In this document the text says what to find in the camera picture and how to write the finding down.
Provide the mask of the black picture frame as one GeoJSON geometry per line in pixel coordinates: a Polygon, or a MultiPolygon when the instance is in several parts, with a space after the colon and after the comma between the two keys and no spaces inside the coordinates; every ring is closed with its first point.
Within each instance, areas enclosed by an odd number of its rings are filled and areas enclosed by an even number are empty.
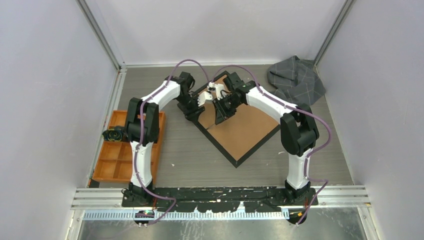
{"type": "Polygon", "coordinates": [[[218,125],[214,105],[204,107],[193,124],[235,168],[280,130],[277,121],[252,106],[241,104],[234,116],[218,125]]]}

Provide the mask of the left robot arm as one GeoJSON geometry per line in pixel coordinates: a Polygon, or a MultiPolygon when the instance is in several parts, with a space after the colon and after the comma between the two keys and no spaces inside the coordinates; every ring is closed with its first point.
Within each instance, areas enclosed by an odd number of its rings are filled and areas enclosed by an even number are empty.
{"type": "Polygon", "coordinates": [[[153,202],[151,155],[153,143],[159,138],[159,113],[172,100],[189,121],[197,120],[205,108],[198,105],[198,95],[191,92],[195,79],[188,72],[169,76],[152,93],[129,101],[124,131],[132,150],[132,174],[128,190],[141,207],[153,202]]]}

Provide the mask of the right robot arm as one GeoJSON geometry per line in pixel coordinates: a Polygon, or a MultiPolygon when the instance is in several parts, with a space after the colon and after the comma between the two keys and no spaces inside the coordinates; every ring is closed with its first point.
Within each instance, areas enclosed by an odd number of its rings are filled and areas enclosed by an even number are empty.
{"type": "Polygon", "coordinates": [[[222,84],[209,83],[207,90],[216,94],[212,102],[217,125],[234,116],[241,105],[254,107],[279,121],[281,144],[289,156],[284,194],[288,203],[299,205],[311,187],[309,160],[320,136],[310,108],[281,100],[253,80],[244,82],[235,72],[226,76],[222,84]]]}

